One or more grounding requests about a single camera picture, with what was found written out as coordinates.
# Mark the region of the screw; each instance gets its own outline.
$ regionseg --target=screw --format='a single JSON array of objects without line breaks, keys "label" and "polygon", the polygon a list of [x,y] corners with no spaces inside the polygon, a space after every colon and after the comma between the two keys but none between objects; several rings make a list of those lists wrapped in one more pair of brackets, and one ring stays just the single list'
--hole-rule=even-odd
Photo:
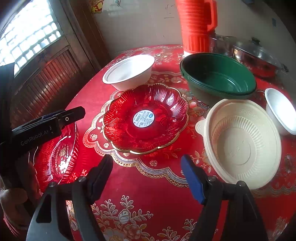
[{"label": "screw", "polygon": [[215,178],[214,176],[209,176],[207,179],[208,179],[210,182],[214,182],[214,181],[216,181],[216,178]]},{"label": "screw", "polygon": [[86,181],[86,177],[79,177],[79,178],[78,178],[78,181],[79,181],[79,182],[84,182],[84,181]]},{"label": "screw", "polygon": [[244,187],[246,185],[246,183],[244,181],[238,181],[237,182],[241,187]]},{"label": "screw", "polygon": [[49,187],[53,188],[53,187],[56,186],[56,185],[57,185],[56,182],[51,182],[51,183],[49,184]]}]

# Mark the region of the window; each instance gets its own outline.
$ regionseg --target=window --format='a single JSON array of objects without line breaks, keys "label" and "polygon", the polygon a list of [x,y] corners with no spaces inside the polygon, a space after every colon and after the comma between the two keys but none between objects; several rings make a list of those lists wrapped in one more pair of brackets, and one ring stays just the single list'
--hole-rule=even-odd
[{"label": "window", "polygon": [[47,0],[29,2],[0,38],[0,66],[15,62],[15,75],[63,35]]}]

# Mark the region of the white wall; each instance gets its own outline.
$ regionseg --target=white wall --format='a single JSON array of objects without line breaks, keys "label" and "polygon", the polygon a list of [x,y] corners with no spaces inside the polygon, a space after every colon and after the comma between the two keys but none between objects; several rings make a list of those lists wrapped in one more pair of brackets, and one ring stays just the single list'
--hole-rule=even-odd
[{"label": "white wall", "polygon": [[[260,0],[252,9],[241,0],[216,1],[217,34],[256,37],[289,69],[296,69],[296,44],[271,8]],[[103,12],[94,15],[111,57],[130,48],[182,43],[174,0],[121,0],[120,7],[114,2],[104,0]]]}]

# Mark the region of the cooking pot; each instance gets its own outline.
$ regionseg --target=cooking pot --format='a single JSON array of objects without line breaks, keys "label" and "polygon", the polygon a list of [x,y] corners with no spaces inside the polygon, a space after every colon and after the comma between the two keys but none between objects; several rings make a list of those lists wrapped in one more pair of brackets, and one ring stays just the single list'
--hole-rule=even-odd
[{"label": "cooking pot", "polygon": [[211,38],[210,52],[232,57],[245,65],[254,75],[262,78],[274,77],[281,70],[289,71],[253,37],[252,41],[242,41],[235,37],[216,35]]},{"label": "cooking pot", "polygon": [[253,37],[252,41],[236,41],[233,58],[245,65],[254,75],[262,78],[274,77],[280,70],[289,71]]}]

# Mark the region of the glass bowl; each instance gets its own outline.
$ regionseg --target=glass bowl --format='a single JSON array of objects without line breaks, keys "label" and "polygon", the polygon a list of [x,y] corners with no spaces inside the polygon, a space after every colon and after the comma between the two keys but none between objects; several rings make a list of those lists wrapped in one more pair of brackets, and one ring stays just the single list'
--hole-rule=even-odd
[{"label": "glass bowl", "polygon": [[111,102],[103,135],[121,152],[147,154],[172,144],[186,127],[189,104],[177,89],[140,85]]},{"label": "glass bowl", "polygon": [[78,137],[76,123],[71,123],[62,129],[59,137],[44,143],[36,150],[33,160],[42,192],[50,182],[67,182],[76,165]]}]

